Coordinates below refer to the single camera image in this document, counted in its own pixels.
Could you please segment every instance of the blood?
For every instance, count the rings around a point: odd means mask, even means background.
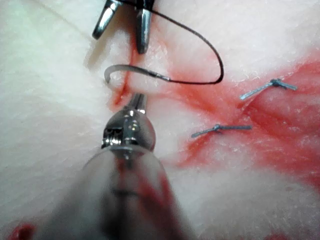
[[[36,227],[30,223],[17,226],[9,236],[8,240],[31,240]]]

